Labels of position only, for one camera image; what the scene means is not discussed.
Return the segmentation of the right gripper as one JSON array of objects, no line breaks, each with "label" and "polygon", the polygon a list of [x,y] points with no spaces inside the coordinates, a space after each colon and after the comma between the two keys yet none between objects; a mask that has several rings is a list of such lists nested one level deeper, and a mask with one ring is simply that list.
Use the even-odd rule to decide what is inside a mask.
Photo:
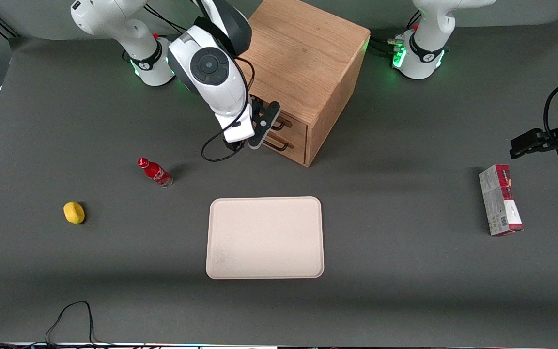
[{"label": "right gripper", "polygon": [[252,123],[252,105],[248,101],[244,110],[237,108],[231,115],[220,115],[215,117],[221,128],[221,135],[227,142],[234,143],[248,140],[248,147],[257,150],[265,141],[266,136],[281,111],[280,103],[272,101],[264,104],[255,102],[255,127]]}]

